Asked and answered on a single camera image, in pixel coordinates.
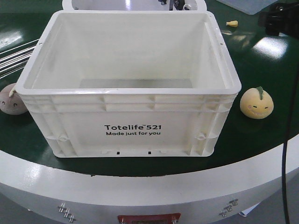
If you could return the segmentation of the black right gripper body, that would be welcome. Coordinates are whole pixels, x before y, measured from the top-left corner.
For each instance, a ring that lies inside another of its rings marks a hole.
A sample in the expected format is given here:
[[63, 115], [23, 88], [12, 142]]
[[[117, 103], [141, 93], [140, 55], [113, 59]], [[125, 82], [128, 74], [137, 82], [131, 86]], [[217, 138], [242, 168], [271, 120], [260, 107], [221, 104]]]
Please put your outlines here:
[[275, 3], [268, 12], [261, 12], [258, 26], [265, 28], [267, 35], [280, 33], [291, 37], [299, 36], [299, 1], [293, 3]]

